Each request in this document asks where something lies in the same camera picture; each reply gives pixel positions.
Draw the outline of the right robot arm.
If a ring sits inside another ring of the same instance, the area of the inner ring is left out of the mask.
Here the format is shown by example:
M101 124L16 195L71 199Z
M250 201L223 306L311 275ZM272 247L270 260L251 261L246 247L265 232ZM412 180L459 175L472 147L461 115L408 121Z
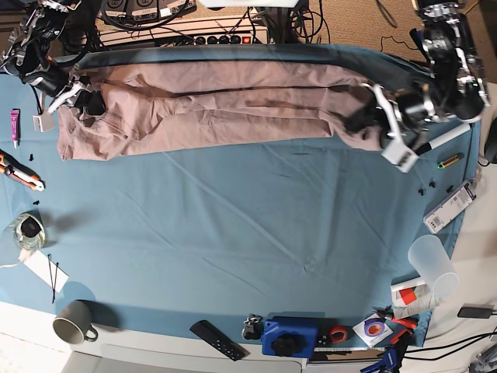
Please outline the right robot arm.
M33 124L41 132L54 128L53 113L61 106L95 117L106 112L102 93L92 85L90 77L78 77L71 72L83 57L102 46L94 24L84 28L85 44L76 57L56 62L48 55L51 42L63 34L67 19L81 4L81 1L34 2L12 30L9 48L1 53L1 70L18 77L32 89L36 99Z

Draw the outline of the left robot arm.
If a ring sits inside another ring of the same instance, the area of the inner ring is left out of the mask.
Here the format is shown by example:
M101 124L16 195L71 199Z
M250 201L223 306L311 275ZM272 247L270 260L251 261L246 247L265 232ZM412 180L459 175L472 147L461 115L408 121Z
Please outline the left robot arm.
M423 155L468 132L490 105L485 71L458 1L415 1L422 31L410 35L426 59L427 78L388 92L366 83L365 106L344 122L350 134L378 126L382 156L407 173Z

